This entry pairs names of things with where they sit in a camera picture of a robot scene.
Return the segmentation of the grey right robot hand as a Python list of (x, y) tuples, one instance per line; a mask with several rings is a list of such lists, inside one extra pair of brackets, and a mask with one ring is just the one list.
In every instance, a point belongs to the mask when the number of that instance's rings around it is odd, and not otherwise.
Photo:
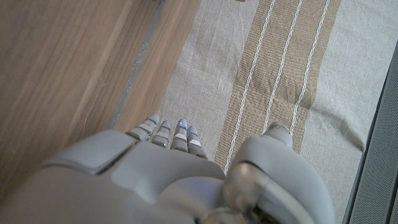
[(47, 159), (1, 204), (2, 223), (333, 223), (329, 191), (281, 122), (247, 138), (227, 169), (197, 130), (157, 114)]

